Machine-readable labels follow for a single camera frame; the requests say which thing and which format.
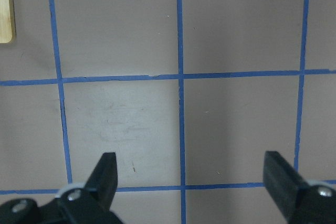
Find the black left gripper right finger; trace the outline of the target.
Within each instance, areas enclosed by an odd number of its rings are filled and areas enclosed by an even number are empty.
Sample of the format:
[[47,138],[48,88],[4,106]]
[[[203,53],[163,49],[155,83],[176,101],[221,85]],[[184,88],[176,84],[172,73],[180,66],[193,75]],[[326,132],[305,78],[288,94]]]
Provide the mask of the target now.
[[304,179],[277,151],[266,151],[263,183],[287,223],[335,223],[335,189]]

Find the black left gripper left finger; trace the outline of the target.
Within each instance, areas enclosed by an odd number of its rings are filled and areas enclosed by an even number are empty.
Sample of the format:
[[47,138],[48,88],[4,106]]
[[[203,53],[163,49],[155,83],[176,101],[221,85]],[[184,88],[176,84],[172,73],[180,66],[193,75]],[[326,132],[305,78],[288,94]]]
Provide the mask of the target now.
[[115,153],[103,153],[84,185],[68,185],[38,206],[32,198],[1,204],[1,223],[123,223],[110,210],[118,186]]

